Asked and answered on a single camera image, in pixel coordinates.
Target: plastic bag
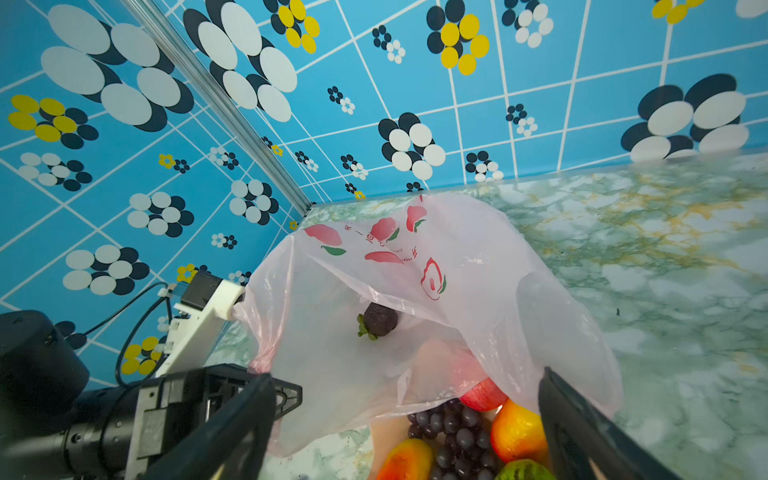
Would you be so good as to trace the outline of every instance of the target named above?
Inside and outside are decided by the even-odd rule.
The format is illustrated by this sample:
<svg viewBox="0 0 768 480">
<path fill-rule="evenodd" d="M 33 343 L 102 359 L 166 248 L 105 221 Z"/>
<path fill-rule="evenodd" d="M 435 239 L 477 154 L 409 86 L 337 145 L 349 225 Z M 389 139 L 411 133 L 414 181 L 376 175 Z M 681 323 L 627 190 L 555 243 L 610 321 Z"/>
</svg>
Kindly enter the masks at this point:
<svg viewBox="0 0 768 480">
<path fill-rule="evenodd" d="M 369 302 L 401 312 L 376 341 L 357 335 Z M 502 212 L 461 194 L 292 233 L 251 275 L 234 315 L 259 343 L 251 369 L 303 387 L 303 404 L 273 432 L 278 455 L 431 408 L 486 376 L 537 412 L 545 366 L 608 416 L 623 402 L 589 312 Z"/>
</svg>

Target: green marble surface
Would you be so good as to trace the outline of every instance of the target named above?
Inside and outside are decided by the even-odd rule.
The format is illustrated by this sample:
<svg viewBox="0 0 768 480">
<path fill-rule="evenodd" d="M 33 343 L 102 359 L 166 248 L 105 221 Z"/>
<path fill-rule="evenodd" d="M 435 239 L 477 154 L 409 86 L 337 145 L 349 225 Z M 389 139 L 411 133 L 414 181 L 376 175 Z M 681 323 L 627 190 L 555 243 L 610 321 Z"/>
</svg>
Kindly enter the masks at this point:
<svg viewBox="0 0 768 480">
<path fill-rule="evenodd" d="M 598 321 L 623 430 L 686 479 L 768 478 L 768 155 L 456 191 L 504 212 Z M 313 208 L 303 226 L 409 200 Z M 212 361 L 244 364 L 252 345 L 231 329 Z M 366 478 L 371 450 L 363 426 L 268 459 L 260 478 Z"/>
</svg>

